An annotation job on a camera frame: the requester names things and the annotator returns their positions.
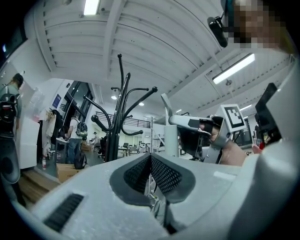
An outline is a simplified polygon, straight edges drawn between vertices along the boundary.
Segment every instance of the floor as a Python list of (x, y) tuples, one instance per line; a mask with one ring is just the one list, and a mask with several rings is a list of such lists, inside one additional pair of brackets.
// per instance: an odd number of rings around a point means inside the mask
[[(103, 158), (98, 157), (97, 152), (85, 152), (85, 156), (87, 158), (87, 163), (89, 166), (94, 166), (103, 163)], [(37, 168), (42, 172), (56, 178), (56, 163), (54, 162), (54, 155), (51, 157), (49, 161), (47, 161), (45, 170), (43, 170), (43, 166), (41, 163), (37, 164)]]

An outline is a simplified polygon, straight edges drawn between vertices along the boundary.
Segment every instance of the desk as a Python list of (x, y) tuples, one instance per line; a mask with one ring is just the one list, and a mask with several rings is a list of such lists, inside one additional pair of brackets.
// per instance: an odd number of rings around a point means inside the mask
[(126, 157), (127, 157), (127, 151), (128, 151), (128, 148), (118, 148), (118, 150), (126, 151)]
[[(56, 138), (56, 144), (55, 144), (55, 155), (54, 160), (55, 163), (66, 163), (67, 162), (67, 147), (68, 147), (68, 141), (63, 140), (63, 138)], [(58, 150), (58, 145), (64, 145), (63, 150)]]

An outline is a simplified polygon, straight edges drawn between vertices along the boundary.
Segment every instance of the shirt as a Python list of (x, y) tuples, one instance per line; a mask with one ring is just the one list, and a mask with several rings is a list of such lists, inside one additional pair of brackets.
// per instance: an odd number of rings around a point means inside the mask
[(77, 119), (72, 119), (70, 122), (70, 127), (73, 127), (72, 133), (71, 133), (71, 137), (70, 138), (75, 138), (75, 139), (82, 139), (81, 136), (78, 136), (76, 134), (76, 130), (77, 130), (77, 125), (79, 123), (79, 120)]
[[(15, 86), (14, 84), (8, 85), (7, 87), (8, 87), (8, 92), (10, 94), (14, 94), (14, 95), (19, 94), (19, 90), (18, 90), (17, 86)], [(2, 97), (4, 94), (6, 94), (6, 91), (7, 91), (6, 87), (3, 87), (0, 90), (0, 97)], [(21, 99), (21, 97), (19, 97), (18, 100), (17, 100), (17, 111), (18, 112), (17, 112), (16, 117), (20, 118), (21, 117), (21, 112), (22, 112), (22, 99)]]

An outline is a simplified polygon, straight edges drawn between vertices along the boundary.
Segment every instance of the jeans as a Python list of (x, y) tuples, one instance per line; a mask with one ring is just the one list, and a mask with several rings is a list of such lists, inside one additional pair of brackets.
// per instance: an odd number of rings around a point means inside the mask
[(80, 138), (70, 138), (69, 148), (67, 150), (67, 163), (73, 164), (75, 156), (80, 152), (81, 139)]

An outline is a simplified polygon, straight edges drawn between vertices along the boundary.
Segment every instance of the ceiling light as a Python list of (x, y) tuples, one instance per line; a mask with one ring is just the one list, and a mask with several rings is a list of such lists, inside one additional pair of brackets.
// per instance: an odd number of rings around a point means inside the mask
[(217, 76), (213, 77), (212, 80), (215, 84), (219, 84), (223, 80), (227, 79), (228, 77), (232, 76), (236, 72), (240, 71), (245, 66), (249, 65), (251, 62), (255, 60), (255, 55), (253, 53), (248, 54), (246, 57), (242, 58), (222, 73), (218, 74)]
[(243, 107), (242, 109), (240, 109), (240, 111), (243, 111), (243, 110), (245, 110), (245, 109), (247, 109), (247, 108), (249, 108), (249, 107), (251, 107), (252, 106), (252, 104), (250, 104), (249, 106), (247, 106), (247, 107)]
[(95, 15), (97, 13), (99, 0), (86, 0), (84, 6), (84, 15)]

